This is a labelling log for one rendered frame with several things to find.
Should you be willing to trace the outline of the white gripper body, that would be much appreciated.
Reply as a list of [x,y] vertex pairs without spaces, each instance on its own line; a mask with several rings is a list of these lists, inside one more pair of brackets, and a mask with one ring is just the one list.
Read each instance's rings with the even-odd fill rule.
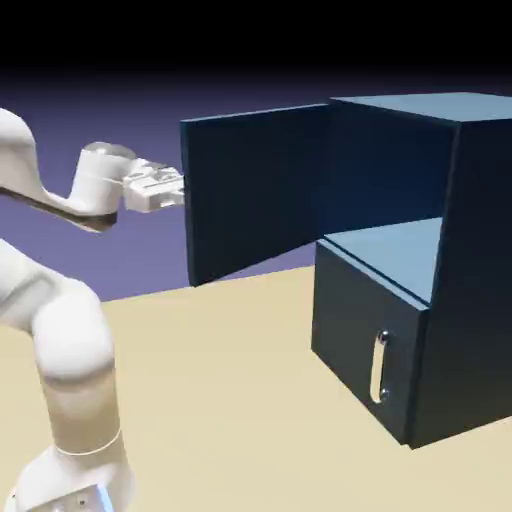
[[139,213],[151,213],[160,209],[184,204],[184,180],[164,176],[126,178],[123,182],[124,205],[127,210]]

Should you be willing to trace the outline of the dark blue large cabinet door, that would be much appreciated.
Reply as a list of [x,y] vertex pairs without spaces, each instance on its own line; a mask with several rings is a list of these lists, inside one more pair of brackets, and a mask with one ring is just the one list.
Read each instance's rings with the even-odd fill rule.
[[326,104],[181,121],[192,286],[315,239],[329,125]]

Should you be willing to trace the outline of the dark blue small cabinet door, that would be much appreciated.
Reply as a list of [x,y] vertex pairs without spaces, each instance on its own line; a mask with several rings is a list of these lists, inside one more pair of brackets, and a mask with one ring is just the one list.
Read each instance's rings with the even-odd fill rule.
[[[316,244],[313,352],[401,444],[413,447],[419,356],[429,307],[334,244]],[[369,395],[374,340],[387,329],[385,400]]]

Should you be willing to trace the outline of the dark blue cabinet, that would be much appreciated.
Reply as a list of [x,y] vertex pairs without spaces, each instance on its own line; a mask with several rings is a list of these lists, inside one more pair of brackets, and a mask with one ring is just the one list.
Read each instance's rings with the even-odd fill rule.
[[335,98],[322,237],[429,307],[419,448],[512,416],[512,97]]

